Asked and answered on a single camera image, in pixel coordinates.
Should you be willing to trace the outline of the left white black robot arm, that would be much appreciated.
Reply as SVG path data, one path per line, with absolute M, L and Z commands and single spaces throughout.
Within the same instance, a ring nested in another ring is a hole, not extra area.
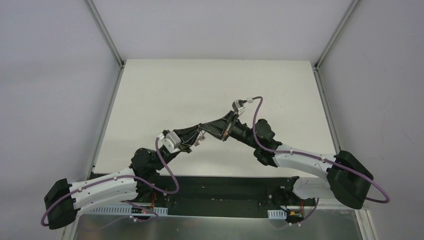
M 102 205 L 136 198 L 144 203 L 152 198 L 153 190 L 167 195 L 178 193 L 180 185 L 168 163 L 181 152 L 190 153 L 201 133 L 202 124 L 173 131 L 164 130 L 155 139 L 155 149 L 137 149 L 131 164 L 122 170 L 92 180 L 70 183 L 63 178 L 56 181 L 44 197 L 46 210 L 40 224 L 56 230 Z M 170 174 L 174 189 L 168 190 L 154 184 L 161 169 L 166 169 Z

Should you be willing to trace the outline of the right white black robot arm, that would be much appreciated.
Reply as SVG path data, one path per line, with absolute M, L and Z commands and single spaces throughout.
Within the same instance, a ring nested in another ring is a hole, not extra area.
M 226 141 L 233 138 L 254 149 L 253 155 L 265 166 L 295 169 L 320 179 L 323 189 L 341 204 L 361 209 L 371 187 L 373 175 L 350 152 L 318 154 L 293 148 L 274 140 L 268 121 L 259 119 L 254 127 L 242 124 L 234 111 L 224 117 L 199 125 L 200 130 Z

